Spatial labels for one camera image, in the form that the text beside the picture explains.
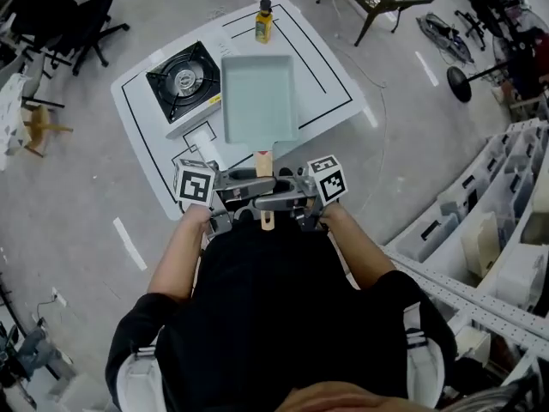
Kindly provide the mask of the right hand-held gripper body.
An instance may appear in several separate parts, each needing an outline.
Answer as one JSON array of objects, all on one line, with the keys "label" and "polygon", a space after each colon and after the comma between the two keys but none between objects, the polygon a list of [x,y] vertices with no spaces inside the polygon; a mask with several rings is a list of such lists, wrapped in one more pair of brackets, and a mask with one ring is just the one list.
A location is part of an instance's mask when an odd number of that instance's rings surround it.
[{"label": "right hand-held gripper body", "polygon": [[285,211],[304,232],[324,231],[319,222],[324,208],[347,193],[342,165],[334,155],[307,161],[292,176],[281,177]]}]

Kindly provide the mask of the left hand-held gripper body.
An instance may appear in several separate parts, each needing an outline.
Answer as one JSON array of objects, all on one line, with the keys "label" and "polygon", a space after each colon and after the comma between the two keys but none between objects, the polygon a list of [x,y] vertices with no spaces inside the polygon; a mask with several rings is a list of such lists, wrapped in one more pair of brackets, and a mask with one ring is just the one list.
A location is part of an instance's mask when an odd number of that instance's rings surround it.
[{"label": "left hand-held gripper body", "polygon": [[225,179],[215,161],[177,158],[175,161],[174,193],[183,211],[191,204],[201,205],[211,210],[210,235],[220,235],[232,230],[231,216],[224,205],[212,207],[214,197],[225,189]]}]

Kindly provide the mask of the light blue rectangular pan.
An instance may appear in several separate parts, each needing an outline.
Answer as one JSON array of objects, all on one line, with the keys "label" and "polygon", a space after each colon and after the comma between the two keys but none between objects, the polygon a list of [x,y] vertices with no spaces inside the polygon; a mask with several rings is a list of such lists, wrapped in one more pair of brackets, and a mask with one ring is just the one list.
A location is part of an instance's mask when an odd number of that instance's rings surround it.
[{"label": "light blue rectangular pan", "polygon": [[246,146],[257,177],[270,177],[274,145],[298,138],[293,57],[228,56],[220,72],[225,140]]}]

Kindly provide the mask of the person's left forearm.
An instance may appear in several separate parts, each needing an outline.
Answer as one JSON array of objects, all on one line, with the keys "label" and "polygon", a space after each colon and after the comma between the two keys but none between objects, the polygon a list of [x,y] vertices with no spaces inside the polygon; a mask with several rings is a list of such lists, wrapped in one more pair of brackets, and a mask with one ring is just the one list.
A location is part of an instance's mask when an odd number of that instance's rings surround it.
[{"label": "person's left forearm", "polygon": [[191,204],[177,225],[148,285],[148,294],[163,294],[175,301],[189,299],[207,232],[211,210]]}]

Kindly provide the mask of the person's right forearm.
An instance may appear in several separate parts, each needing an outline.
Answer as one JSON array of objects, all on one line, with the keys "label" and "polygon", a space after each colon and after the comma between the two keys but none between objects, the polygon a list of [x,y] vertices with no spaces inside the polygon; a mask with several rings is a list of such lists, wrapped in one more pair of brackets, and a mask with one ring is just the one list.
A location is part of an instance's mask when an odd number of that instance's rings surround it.
[{"label": "person's right forearm", "polygon": [[360,289],[372,287],[382,276],[395,271],[392,261],[339,203],[329,204],[320,221],[332,233]]}]

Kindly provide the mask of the white cylinder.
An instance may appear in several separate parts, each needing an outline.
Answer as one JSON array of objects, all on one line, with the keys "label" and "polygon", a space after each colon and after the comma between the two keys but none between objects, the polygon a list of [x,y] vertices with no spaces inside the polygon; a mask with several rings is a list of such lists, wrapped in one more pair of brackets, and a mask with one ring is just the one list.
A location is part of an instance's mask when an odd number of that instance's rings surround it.
[{"label": "white cylinder", "polygon": [[192,138],[194,144],[205,162],[215,162],[220,170],[226,169],[226,163],[220,155],[214,142],[210,139],[206,131],[198,131]]}]

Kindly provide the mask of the white table with black lines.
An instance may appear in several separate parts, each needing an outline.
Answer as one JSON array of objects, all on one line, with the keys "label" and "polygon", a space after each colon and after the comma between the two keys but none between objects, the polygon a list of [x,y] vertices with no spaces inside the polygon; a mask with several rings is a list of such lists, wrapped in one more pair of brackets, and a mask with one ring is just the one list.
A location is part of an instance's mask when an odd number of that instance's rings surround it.
[{"label": "white table with black lines", "polygon": [[280,157],[310,141],[365,108],[365,98],[356,82],[341,66],[314,27],[289,0],[273,0],[274,22],[270,41],[255,39],[257,4],[210,21],[165,45],[122,74],[111,92],[118,114],[142,170],[167,217],[180,218],[182,210],[174,194],[177,158],[201,160],[192,140],[204,130],[214,142],[226,168],[250,167],[252,155],[244,145],[228,144],[222,112],[214,111],[174,139],[166,138],[160,124],[164,115],[145,73],[197,41],[215,62],[232,53],[242,55],[290,55],[299,113],[299,138],[275,145]]}]

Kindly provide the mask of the person's black shirt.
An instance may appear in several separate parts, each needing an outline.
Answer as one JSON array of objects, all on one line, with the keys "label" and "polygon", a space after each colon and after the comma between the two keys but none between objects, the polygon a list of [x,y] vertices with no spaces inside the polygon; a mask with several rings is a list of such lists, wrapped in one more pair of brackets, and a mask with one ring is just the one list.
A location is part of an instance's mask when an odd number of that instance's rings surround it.
[{"label": "person's black shirt", "polygon": [[168,412],[273,412],[328,381],[404,398],[411,305],[450,370],[455,337],[413,278],[394,270],[356,289],[326,234],[243,224],[209,243],[190,296],[150,291],[122,318],[106,384],[115,393],[123,362],[154,345]]}]

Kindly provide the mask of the yellow oil bottle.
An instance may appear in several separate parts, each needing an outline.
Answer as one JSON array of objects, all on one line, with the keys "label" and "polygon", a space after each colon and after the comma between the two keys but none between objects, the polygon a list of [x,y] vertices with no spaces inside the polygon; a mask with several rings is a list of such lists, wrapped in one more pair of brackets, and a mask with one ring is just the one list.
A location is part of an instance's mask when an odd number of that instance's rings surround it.
[{"label": "yellow oil bottle", "polygon": [[256,14],[255,38],[256,41],[267,44],[270,40],[273,23],[272,3],[270,0],[261,0],[259,11]]}]

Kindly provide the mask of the white shelf with storage bins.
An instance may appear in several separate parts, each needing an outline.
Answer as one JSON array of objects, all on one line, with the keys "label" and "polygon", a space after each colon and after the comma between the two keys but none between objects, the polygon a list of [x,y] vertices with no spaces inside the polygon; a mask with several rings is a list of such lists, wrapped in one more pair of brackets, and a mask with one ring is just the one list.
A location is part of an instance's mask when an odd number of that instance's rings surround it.
[{"label": "white shelf with storage bins", "polygon": [[447,412],[549,412],[549,123],[492,136],[384,248],[455,335]]}]

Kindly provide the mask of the wooden stool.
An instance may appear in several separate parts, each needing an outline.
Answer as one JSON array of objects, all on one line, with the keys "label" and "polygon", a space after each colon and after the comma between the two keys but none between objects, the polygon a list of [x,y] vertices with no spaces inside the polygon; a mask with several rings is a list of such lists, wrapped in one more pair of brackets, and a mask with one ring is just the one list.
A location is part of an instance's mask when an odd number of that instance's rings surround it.
[{"label": "wooden stool", "polygon": [[70,127],[54,124],[51,121],[50,110],[44,105],[23,107],[21,109],[21,114],[23,124],[30,136],[30,140],[25,145],[25,150],[39,158],[44,158],[44,155],[39,152],[39,149],[43,146],[48,131],[69,133],[74,131]]}]

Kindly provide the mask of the black round-base stand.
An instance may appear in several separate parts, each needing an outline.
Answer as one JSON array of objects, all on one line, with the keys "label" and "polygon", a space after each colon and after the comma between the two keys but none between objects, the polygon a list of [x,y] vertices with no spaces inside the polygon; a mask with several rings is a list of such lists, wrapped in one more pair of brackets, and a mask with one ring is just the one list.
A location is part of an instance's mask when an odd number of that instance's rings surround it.
[{"label": "black round-base stand", "polygon": [[471,83],[475,80],[488,78],[494,80],[495,86],[491,87],[491,92],[499,105],[506,100],[513,98],[514,84],[511,73],[519,62],[519,58],[511,58],[501,61],[492,67],[477,71],[471,76],[467,76],[460,68],[450,66],[447,69],[446,76],[453,95],[462,103],[468,103],[473,96]]}]

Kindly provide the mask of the black office chair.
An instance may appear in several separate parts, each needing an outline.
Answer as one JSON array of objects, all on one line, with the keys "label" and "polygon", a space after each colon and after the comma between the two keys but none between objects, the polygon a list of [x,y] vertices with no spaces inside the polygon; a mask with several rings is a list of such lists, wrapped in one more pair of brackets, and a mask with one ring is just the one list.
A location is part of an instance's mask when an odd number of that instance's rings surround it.
[{"label": "black office chair", "polygon": [[70,52],[79,55],[72,67],[72,74],[78,76],[81,66],[91,50],[94,50],[103,67],[109,65],[101,52],[99,42],[120,30],[128,32],[130,25],[118,24],[104,28],[111,22],[109,10],[113,0],[87,0],[84,3],[74,3],[70,18],[61,26],[61,32],[53,37],[47,49],[53,55],[68,56]]},{"label": "black office chair", "polygon": [[53,40],[53,0],[10,0],[3,24],[15,42],[23,41],[41,50]]}]

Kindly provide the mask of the triangle-patterned white cloth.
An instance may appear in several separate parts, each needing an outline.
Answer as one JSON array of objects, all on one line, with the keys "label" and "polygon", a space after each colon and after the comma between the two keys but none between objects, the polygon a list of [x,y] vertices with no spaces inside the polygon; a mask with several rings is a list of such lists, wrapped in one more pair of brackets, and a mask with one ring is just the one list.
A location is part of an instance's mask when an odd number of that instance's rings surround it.
[{"label": "triangle-patterned white cloth", "polygon": [[6,169],[9,158],[30,141],[21,113],[25,81],[25,76],[14,73],[0,90],[0,172]]}]

